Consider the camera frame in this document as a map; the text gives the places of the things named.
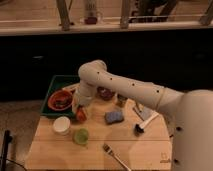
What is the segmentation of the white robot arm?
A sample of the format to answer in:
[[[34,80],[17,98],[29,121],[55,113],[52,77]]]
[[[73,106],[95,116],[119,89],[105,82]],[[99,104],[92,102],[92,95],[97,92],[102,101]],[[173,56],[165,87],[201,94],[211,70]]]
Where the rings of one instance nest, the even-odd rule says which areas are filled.
[[[107,71],[102,60],[79,67],[74,104],[87,106],[104,87],[175,120],[171,171],[213,171],[213,91],[186,93]]]

